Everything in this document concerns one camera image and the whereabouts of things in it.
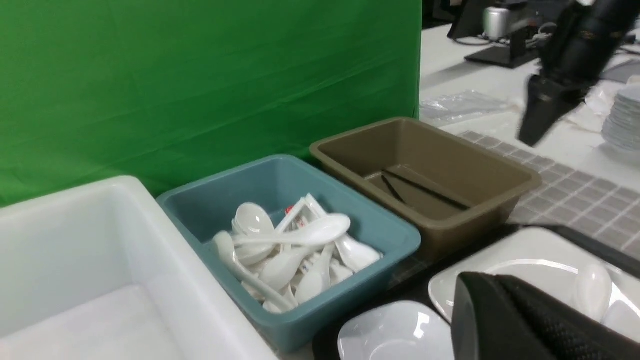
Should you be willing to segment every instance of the white square plate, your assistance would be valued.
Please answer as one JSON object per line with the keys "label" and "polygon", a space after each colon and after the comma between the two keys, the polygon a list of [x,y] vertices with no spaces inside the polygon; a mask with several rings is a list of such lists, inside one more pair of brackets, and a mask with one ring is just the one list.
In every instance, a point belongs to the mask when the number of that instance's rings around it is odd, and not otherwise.
{"label": "white square plate", "polygon": [[[513,275],[569,304],[579,269],[593,263],[603,262],[552,231],[528,227],[434,276],[429,297],[451,322],[458,275],[483,272]],[[640,281],[608,263],[603,265],[613,281],[603,324],[640,342]]]}

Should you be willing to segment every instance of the white plastic spoon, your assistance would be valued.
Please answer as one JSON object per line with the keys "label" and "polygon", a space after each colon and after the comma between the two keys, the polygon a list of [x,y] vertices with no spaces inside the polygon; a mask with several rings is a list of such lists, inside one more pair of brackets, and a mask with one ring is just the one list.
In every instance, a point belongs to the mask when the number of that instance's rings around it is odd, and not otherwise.
{"label": "white plastic spoon", "polygon": [[269,214],[252,202],[238,206],[235,220],[243,233],[271,234],[274,230]]}
{"label": "white plastic spoon", "polygon": [[314,251],[316,248],[300,247],[276,255],[264,266],[259,279],[272,289],[282,290],[296,275],[300,263]]}
{"label": "white plastic spoon", "polygon": [[319,218],[309,225],[284,234],[256,234],[238,236],[236,245],[281,243],[306,247],[326,245],[344,235],[351,226],[347,215],[331,214]]}
{"label": "white plastic spoon", "polygon": [[219,232],[213,237],[213,242],[218,247],[220,260],[238,280],[246,282],[247,285],[261,292],[267,301],[272,302],[275,306],[282,309],[282,311],[289,311],[295,307],[293,303],[287,301],[281,294],[260,281],[240,264],[237,260],[233,240],[228,232]]}
{"label": "white plastic spoon", "polygon": [[609,308],[612,281],[604,266],[594,263],[579,269],[573,287],[573,308],[600,322]]}
{"label": "white plastic spoon", "polygon": [[320,258],[300,281],[296,290],[298,303],[307,302],[331,287],[329,266],[331,265],[334,247],[334,243],[326,245]]}
{"label": "white plastic spoon", "polygon": [[[320,258],[320,254],[315,252],[311,255],[311,262],[315,262]],[[329,275],[331,276],[331,285],[336,285],[349,279],[353,276],[353,271],[346,266],[340,265],[340,261],[331,259],[331,265],[329,266]]]}
{"label": "white plastic spoon", "polygon": [[[269,214],[252,202],[238,206],[231,228],[237,235],[271,234],[274,231]],[[245,245],[236,249],[236,255],[242,265],[249,266],[266,259],[273,247],[274,244]]]}
{"label": "white plastic spoon", "polygon": [[[251,204],[251,205],[252,206],[249,206],[249,209],[252,210],[255,215],[268,217],[267,213],[264,210],[262,211],[258,210],[258,208],[262,209],[260,208],[260,206],[255,204]],[[266,230],[264,230],[263,234],[283,233],[287,229],[287,227],[293,222],[293,220],[295,220],[298,213],[302,210],[302,207],[306,205],[307,205],[306,201],[304,201],[303,199],[300,199],[298,203],[296,203],[296,205],[294,205],[291,211],[287,214],[287,216],[284,219],[282,219],[280,224],[278,224],[278,227],[271,230],[271,232],[268,231],[268,224],[270,223],[271,219],[269,219],[269,223],[267,223],[265,220],[264,223],[267,225],[264,226]],[[249,212],[249,209],[244,209],[243,214],[247,214]],[[234,231],[236,232],[235,238],[237,238],[240,235],[247,235],[249,233],[248,231],[244,231],[241,229],[241,226],[237,223],[236,219],[233,219],[231,221],[231,225],[234,228]],[[244,266],[255,265],[257,263],[260,263],[262,260],[266,259],[267,257],[269,257],[274,247],[275,247],[274,243],[267,243],[263,245],[243,245],[236,249],[236,255],[238,256],[240,263],[242,263]]]}
{"label": "white plastic spoon", "polygon": [[[298,306],[298,301],[296,301],[296,298],[293,296],[293,291],[291,290],[291,286],[286,286],[284,289],[282,289],[281,294],[285,299],[287,299],[287,301]],[[282,314],[285,312],[285,311],[282,311],[279,307],[275,306],[270,301],[265,301],[262,307],[266,311],[269,311],[270,313],[274,313],[274,314]]]}
{"label": "white plastic spoon", "polygon": [[[308,194],[305,199],[309,204],[311,211],[319,218],[326,216],[326,212],[320,206],[318,201]],[[342,262],[354,272],[359,272],[367,266],[380,260],[382,255],[375,251],[372,247],[365,245],[359,241],[355,241],[348,234],[341,236],[335,240],[335,246],[338,249]]]}

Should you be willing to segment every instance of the stack of white plates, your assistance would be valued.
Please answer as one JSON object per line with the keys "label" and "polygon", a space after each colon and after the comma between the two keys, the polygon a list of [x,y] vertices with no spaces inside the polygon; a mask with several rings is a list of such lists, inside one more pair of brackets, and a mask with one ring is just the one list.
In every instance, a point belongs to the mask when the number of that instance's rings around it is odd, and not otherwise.
{"label": "stack of white plates", "polygon": [[640,151],[640,84],[618,92],[602,127],[602,137],[617,148]]}

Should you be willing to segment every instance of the green screen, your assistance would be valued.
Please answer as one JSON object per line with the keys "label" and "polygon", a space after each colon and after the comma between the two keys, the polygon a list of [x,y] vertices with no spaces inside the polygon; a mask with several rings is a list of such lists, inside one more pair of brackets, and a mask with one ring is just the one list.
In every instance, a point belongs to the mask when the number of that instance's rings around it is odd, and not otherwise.
{"label": "green screen", "polygon": [[5,0],[0,206],[154,195],[417,105],[420,1]]}

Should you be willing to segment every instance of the white tray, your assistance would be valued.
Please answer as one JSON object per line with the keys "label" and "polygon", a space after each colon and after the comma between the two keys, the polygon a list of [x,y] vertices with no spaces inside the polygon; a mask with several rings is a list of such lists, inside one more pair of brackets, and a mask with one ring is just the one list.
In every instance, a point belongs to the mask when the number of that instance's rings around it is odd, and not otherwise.
{"label": "white tray", "polygon": [[276,359],[142,184],[0,209],[0,359]]}
{"label": "white tray", "polygon": [[[429,281],[429,297],[451,322],[456,279],[461,272],[513,275],[569,304],[579,269],[599,258],[547,229],[528,227],[440,272]],[[605,325],[640,342],[640,281],[604,264],[613,288],[610,308],[616,321]]]}

